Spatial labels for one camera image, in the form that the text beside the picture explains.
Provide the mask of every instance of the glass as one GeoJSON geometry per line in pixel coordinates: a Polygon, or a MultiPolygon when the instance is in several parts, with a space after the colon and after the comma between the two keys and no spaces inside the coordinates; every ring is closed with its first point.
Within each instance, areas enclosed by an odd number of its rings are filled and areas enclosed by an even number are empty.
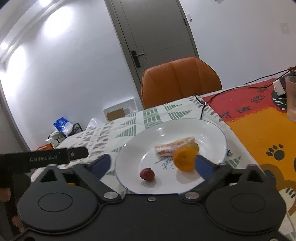
{"type": "Polygon", "coordinates": [[[296,121],[296,76],[286,78],[287,117],[296,121]]]}

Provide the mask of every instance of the white and green tablecloth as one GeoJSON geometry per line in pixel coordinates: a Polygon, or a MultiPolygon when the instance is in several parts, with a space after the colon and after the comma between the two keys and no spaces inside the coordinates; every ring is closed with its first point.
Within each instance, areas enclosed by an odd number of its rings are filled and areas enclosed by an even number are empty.
{"type": "MultiPolygon", "coordinates": [[[[122,146],[138,133],[159,123],[181,118],[200,119],[202,107],[203,105],[192,96],[127,115],[104,126],[90,127],[84,132],[68,137],[59,145],[59,148],[85,146],[89,150],[88,157],[72,161],[70,164],[60,165],[59,167],[70,168],[80,162],[90,163],[102,154],[107,153],[111,156],[112,164],[110,170],[101,181],[116,192],[124,195],[126,190],[115,177],[115,159],[122,146]]],[[[234,132],[210,106],[205,107],[202,119],[217,125],[225,134],[228,149],[233,153],[231,157],[226,157],[226,163],[234,168],[245,168],[250,163],[257,164],[234,132]]],[[[163,158],[162,160],[164,168],[168,164],[168,159],[163,158]]],[[[34,181],[43,170],[44,168],[37,169],[31,176],[32,180],[34,181]]],[[[288,216],[284,219],[280,231],[284,235],[295,233],[288,216]]]]}

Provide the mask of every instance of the door frame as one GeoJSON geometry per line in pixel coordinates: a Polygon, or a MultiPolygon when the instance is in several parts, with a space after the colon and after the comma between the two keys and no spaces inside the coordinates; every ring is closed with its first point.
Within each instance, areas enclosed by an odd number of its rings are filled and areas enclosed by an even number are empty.
{"type": "MultiPolygon", "coordinates": [[[[113,6],[112,0],[104,0],[104,1],[105,1],[106,6],[107,6],[107,9],[109,11],[111,20],[113,22],[113,26],[114,26],[115,32],[116,32],[116,34],[118,36],[121,48],[122,48],[123,53],[124,53],[124,56],[126,58],[126,62],[128,64],[131,75],[133,77],[133,81],[134,81],[134,83],[136,85],[137,91],[138,91],[139,96],[140,96],[140,98],[142,100],[142,94],[141,94],[141,79],[142,79],[142,76],[139,76],[138,73],[137,73],[136,67],[135,67],[134,62],[133,62],[133,58],[131,56],[131,52],[130,52],[130,50],[128,48],[128,44],[127,44],[126,39],[124,37],[123,30],[121,28],[119,19],[117,17],[116,12],[115,12],[115,8],[113,6]]],[[[193,38],[193,34],[191,32],[189,22],[187,20],[185,12],[184,12],[184,10],[182,8],[182,5],[181,5],[180,1],[179,0],[175,0],[175,1],[177,2],[177,5],[178,5],[179,10],[180,10],[180,12],[182,14],[182,17],[185,20],[186,28],[187,28],[187,31],[188,31],[188,34],[189,34],[189,37],[190,37],[190,40],[191,40],[191,43],[192,43],[192,46],[193,46],[195,57],[199,58],[197,48],[196,48],[196,45],[195,45],[195,41],[194,41],[194,38],[193,38]]]]}

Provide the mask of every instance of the door handle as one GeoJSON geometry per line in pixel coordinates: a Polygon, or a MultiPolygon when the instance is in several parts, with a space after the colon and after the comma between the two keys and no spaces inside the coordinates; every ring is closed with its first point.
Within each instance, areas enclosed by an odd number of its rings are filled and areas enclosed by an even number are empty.
{"type": "Polygon", "coordinates": [[[145,55],[145,53],[139,53],[139,54],[137,54],[136,51],[133,50],[133,51],[131,51],[131,55],[132,55],[133,60],[134,60],[134,62],[135,62],[135,66],[136,66],[136,68],[137,68],[137,69],[138,69],[138,68],[141,68],[140,61],[139,61],[138,57],[139,57],[139,56],[142,56],[142,55],[145,55]]]}

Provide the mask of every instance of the chair backrest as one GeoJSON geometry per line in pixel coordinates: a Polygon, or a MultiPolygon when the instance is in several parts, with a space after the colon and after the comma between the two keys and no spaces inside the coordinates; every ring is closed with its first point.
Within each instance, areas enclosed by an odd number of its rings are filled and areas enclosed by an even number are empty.
{"type": "Polygon", "coordinates": [[[142,78],[144,108],[221,90],[216,72],[198,58],[182,58],[147,69],[142,78]]]}

